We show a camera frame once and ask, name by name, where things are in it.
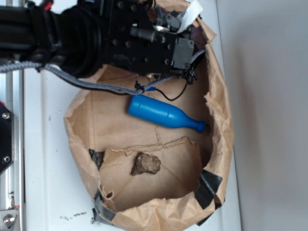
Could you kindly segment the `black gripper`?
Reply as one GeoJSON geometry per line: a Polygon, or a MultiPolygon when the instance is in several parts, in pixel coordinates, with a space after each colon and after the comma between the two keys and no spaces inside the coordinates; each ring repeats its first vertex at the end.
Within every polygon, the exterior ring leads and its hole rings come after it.
{"type": "Polygon", "coordinates": [[[107,24],[103,63],[140,75],[183,75],[192,63],[194,41],[181,14],[137,0],[109,0],[101,10],[107,24]]]}

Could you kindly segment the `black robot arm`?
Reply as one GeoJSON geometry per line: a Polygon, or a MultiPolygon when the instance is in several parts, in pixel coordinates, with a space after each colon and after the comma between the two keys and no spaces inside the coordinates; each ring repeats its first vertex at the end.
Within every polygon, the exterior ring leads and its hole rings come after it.
{"type": "Polygon", "coordinates": [[[90,77],[104,64],[137,74],[181,76],[194,50],[191,32],[178,32],[172,13],[150,1],[80,0],[56,14],[52,1],[0,9],[0,62],[54,64],[90,77]]]}

